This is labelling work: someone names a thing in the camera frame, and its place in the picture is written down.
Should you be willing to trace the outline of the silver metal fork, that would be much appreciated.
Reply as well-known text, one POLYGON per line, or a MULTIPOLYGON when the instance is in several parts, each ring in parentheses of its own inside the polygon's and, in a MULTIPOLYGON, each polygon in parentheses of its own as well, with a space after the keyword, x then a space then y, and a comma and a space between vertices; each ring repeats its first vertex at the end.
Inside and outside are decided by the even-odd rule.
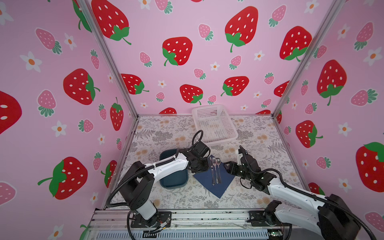
POLYGON ((217 182, 216 173, 214 167, 214 158, 211 156, 211 172, 212 172, 212 185, 215 186, 217 182))

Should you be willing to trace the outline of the silver metal knife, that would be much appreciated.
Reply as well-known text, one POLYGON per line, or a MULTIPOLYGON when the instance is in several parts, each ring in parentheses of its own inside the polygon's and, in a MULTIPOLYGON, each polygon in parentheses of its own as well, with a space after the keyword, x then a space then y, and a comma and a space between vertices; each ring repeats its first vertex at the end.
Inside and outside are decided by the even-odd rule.
POLYGON ((215 174, 214 174, 214 166, 213 166, 213 163, 212 163, 212 158, 209 158, 209 165, 210 165, 210 169, 211 169, 211 175, 212 175, 212 184, 215 185, 215 174))

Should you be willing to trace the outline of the dark blue paper napkin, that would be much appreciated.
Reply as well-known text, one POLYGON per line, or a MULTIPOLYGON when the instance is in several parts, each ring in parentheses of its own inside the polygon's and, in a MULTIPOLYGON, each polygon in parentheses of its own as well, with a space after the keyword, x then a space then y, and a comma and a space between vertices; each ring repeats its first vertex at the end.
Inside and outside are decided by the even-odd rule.
POLYGON ((223 163, 220 164, 220 173, 221 173, 221 179, 222 183, 218 184, 216 183, 215 186, 212 185, 212 175, 211 175, 211 169, 209 169, 206 172, 197 173, 194 174, 193 177, 208 191, 210 191, 213 195, 218 197, 219 199, 223 196, 227 188, 232 183, 235 176, 227 173, 225 166, 223 163))

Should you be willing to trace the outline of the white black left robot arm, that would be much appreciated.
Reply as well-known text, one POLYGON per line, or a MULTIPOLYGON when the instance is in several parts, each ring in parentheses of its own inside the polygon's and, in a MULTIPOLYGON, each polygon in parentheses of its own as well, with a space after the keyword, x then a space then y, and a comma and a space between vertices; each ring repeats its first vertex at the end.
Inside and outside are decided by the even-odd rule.
POLYGON ((210 148, 199 141, 190 148, 177 149, 173 155, 158 162, 133 163, 107 198, 106 208, 128 206, 146 221, 157 219, 158 210, 149 200, 154 183, 185 169, 192 173, 206 172, 209 165, 205 155, 210 152, 210 148))

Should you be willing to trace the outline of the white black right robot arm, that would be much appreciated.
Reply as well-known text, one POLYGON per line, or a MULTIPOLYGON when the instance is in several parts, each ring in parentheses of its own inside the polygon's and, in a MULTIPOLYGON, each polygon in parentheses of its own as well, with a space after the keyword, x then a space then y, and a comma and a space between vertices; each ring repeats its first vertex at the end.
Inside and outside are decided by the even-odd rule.
POLYGON ((262 220, 269 226, 279 223, 295 225, 322 236, 325 240, 354 240, 361 229, 370 239, 372 230, 348 208, 339 196, 324 196, 288 184, 280 171, 262 170, 242 146, 238 160, 227 162, 228 174, 247 180, 250 186, 275 198, 265 208, 262 220))

